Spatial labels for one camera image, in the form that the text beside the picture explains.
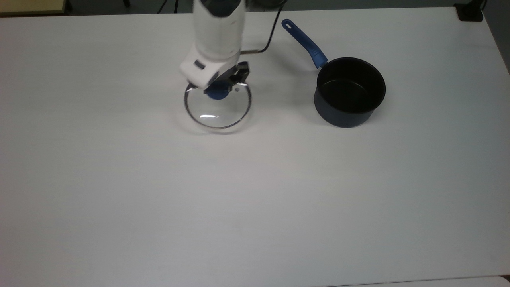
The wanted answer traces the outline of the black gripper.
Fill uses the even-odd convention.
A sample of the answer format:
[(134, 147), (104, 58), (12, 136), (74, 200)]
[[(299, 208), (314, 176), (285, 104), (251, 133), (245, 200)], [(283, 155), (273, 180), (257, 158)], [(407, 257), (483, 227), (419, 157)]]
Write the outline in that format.
[[(222, 73), (217, 78), (217, 82), (228, 84), (230, 86), (229, 88), (233, 89), (237, 85), (244, 85), (249, 73), (249, 62), (242, 61)], [(215, 96), (215, 83), (212, 83), (208, 88), (204, 89), (204, 93), (206, 93), (208, 96)]]

